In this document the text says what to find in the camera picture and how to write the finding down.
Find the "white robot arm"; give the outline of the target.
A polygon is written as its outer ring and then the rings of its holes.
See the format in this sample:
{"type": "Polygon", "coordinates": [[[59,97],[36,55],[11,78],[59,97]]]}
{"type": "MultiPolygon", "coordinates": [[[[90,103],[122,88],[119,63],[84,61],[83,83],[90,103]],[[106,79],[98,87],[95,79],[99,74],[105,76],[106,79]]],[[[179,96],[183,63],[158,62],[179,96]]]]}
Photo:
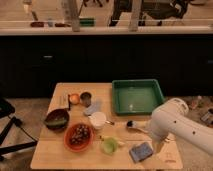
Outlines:
{"type": "Polygon", "coordinates": [[[188,112],[188,105],[180,98],[172,98],[158,106],[148,122],[149,137],[161,143],[172,133],[213,155],[213,129],[188,119],[188,112]]]}

